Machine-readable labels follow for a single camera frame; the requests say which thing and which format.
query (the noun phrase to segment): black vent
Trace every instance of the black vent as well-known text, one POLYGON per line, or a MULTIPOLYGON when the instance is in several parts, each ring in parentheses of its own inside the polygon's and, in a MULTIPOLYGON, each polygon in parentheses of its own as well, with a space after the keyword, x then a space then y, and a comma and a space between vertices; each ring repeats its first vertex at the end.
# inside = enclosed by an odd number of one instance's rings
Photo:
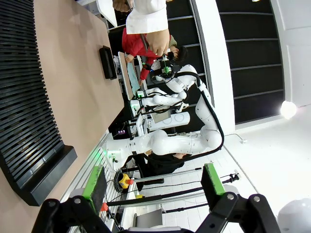
POLYGON ((0 167, 40 205, 76 158, 61 140, 45 89, 31 0, 0 0, 0 167))
POLYGON ((231 68, 236 124, 279 114, 284 79, 269 0, 216 0, 231 68))

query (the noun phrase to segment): wire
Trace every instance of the wire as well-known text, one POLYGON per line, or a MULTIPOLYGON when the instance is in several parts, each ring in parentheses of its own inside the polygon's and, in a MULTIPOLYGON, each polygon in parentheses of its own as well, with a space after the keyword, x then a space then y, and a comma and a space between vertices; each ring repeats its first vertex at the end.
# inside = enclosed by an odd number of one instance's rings
MULTIPOLYGON (((189 183, 180 183, 180 184, 171 184, 171 185, 164 185, 164 186, 159 186, 159 187, 171 187, 171 186, 178 186, 178 185, 183 185, 183 184, 189 184, 189 183)), ((147 189, 152 189, 152 188, 159 188, 159 187, 151 187, 151 188, 143 188, 142 190, 147 190, 147 189)), ((116 198, 112 199, 110 202, 114 201, 115 199, 125 195, 125 194, 128 194, 128 193, 131 193, 131 192, 135 192, 135 191, 139 191, 138 189, 136 190, 133 190, 133 191, 129 191, 127 193, 123 193, 119 196, 117 196, 116 198)))
POLYGON ((107 203, 107 201, 108 201, 107 187, 108 187, 108 183, 109 183, 110 181, 113 181, 113 180, 109 180, 109 181, 107 181, 107 183, 106 183, 106 190, 105 190, 105 199, 106 199, 106 203, 107 203))
POLYGON ((195 138, 197 138, 198 137, 198 133, 196 133, 196 132, 191 132, 191 133, 195 133, 195 135, 196 135, 196 137, 195 138))
POLYGON ((188 202, 188 203, 191 203, 191 204, 205 204, 205 203, 207 203, 207 201, 204 201, 204 202, 191 202, 191 201, 187 201, 187 200, 184 200, 184 202, 188 202))
POLYGON ((237 133, 232 133, 232 134, 228 134, 228 135, 225 135, 225 136, 230 136, 230 135, 236 135, 236 136, 238 136, 241 140, 243 140, 243 138, 241 138, 237 133))
POLYGON ((175 103, 175 104, 173 104, 171 107, 166 108, 166 109, 163 109, 163 110, 154 110, 154 109, 152 109, 150 112, 142 113, 142 115, 150 114, 150 113, 158 113, 158 114, 161 114, 161 113, 167 112, 168 110, 172 109, 172 108, 175 107, 176 105, 178 105, 178 104, 180 104, 180 103, 182 103, 182 102, 184 102, 184 101, 187 101, 187 99, 188 99, 188 97, 189 97, 189 94, 188 94, 188 91, 186 91, 186 90, 184 90, 184 92, 185 92, 186 95, 187 95, 186 98, 183 99, 183 100, 181 100, 181 101, 179 101, 179 102, 177 102, 177 103, 175 103))
MULTIPOLYGON (((122 131, 122 130, 124 129, 124 127, 125 127, 125 123, 123 124, 123 127, 122 127, 122 129, 121 129, 120 131, 122 131)), ((119 131, 116 135, 114 135, 114 136, 112 136, 112 137, 117 136, 117 135, 120 133, 120 131, 119 131)))
POLYGON ((134 137, 136 133, 137 133, 137 128, 136 128, 136 130, 134 131, 134 133, 132 134, 132 137, 134 137))
POLYGON ((165 85, 167 83, 169 83, 170 81, 172 81, 174 78, 173 78, 174 74, 170 77, 170 80, 168 80, 167 82, 164 81, 164 83, 155 83, 152 78, 150 79, 150 81, 154 84, 154 85, 157 85, 157 86, 162 86, 162 85, 165 85))
POLYGON ((219 177, 219 179, 224 178, 224 177, 227 177, 227 176, 230 176, 230 175, 226 175, 226 176, 219 177))
MULTIPOLYGON (((157 91, 151 92, 148 95, 150 95, 150 94, 159 94, 160 96, 169 96, 169 94, 163 94, 163 93, 157 92, 157 91)), ((142 98, 151 98, 153 96, 145 96, 145 97, 142 97, 142 98)))

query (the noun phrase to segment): ceiling light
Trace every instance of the ceiling light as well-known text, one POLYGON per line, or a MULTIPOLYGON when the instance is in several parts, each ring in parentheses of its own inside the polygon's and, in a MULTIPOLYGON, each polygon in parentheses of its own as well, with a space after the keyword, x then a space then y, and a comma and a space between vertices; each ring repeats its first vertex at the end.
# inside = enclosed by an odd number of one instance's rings
POLYGON ((297 107, 294 103, 289 101, 284 101, 281 106, 281 114, 285 119, 292 118, 297 112, 297 107))

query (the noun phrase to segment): red shirt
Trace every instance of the red shirt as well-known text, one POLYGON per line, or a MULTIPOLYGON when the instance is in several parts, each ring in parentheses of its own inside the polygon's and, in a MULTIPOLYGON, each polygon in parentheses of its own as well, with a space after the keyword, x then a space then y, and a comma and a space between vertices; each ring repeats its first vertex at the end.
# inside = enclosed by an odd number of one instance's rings
MULTIPOLYGON (((147 57, 146 63, 149 65, 152 65, 154 60, 160 57, 157 56, 154 52, 152 52, 149 48, 148 51, 146 52, 140 34, 126 34, 126 28, 124 28, 123 30, 122 48, 126 53, 134 57, 136 55, 146 56, 147 57)), ((140 72, 140 79, 145 80, 148 74, 149 70, 143 68, 140 72)))

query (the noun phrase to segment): white lab coat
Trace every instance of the white lab coat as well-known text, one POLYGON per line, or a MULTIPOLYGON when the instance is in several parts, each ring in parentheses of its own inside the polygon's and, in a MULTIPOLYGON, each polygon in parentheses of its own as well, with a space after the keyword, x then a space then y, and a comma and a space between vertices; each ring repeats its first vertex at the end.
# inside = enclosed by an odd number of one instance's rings
POLYGON ((126 19, 128 34, 152 33, 168 29, 165 0, 134 0, 126 19))

